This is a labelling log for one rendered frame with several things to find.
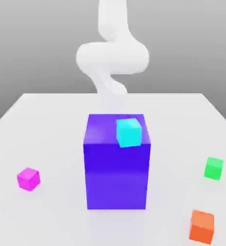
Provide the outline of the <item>small orange cube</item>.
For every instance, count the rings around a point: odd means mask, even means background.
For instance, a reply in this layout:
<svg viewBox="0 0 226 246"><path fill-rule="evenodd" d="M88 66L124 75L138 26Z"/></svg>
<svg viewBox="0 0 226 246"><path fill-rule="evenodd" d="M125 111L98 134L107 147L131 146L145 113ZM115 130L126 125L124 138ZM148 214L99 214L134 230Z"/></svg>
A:
<svg viewBox="0 0 226 246"><path fill-rule="evenodd" d="M214 235L214 215L193 210L190 219L189 239L205 244L211 244Z"/></svg>

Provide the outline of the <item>small cyan cube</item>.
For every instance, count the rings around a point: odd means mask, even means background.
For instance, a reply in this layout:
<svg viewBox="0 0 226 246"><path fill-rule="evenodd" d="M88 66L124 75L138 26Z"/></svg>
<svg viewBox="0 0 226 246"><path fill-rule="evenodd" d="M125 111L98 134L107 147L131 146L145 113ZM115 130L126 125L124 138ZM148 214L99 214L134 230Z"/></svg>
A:
<svg viewBox="0 0 226 246"><path fill-rule="evenodd" d="M141 145L142 127L136 118L119 119L116 125L117 141L121 148Z"/></svg>

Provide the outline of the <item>small magenta cube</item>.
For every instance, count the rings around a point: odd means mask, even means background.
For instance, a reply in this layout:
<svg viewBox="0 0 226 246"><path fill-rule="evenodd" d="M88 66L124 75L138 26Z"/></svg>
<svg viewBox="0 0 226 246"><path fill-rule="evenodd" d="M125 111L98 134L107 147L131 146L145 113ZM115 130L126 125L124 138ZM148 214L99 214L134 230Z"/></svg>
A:
<svg viewBox="0 0 226 246"><path fill-rule="evenodd" d="M21 189L33 191L40 184L39 171L32 168L25 168L17 174L17 181Z"/></svg>

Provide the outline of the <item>small green cube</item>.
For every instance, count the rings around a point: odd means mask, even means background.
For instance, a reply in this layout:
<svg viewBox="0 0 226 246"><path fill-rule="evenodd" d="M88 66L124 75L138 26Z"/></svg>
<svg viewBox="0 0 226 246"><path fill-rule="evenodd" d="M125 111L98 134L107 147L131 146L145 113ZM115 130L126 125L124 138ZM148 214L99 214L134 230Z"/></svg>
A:
<svg viewBox="0 0 226 246"><path fill-rule="evenodd" d="M223 170L223 164L224 161L221 159L208 157L204 177L219 181Z"/></svg>

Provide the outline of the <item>large purple box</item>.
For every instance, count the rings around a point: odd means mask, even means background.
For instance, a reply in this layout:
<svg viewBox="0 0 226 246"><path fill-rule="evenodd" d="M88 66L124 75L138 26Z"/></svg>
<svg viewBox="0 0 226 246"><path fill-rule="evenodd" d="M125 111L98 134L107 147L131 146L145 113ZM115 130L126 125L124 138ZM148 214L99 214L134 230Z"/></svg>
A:
<svg viewBox="0 0 226 246"><path fill-rule="evenodd" d="M121 148L117 120L135 118L140 146ZM90 114L83 140L88 209L145 209L151 141L143 114Z"/></svg>

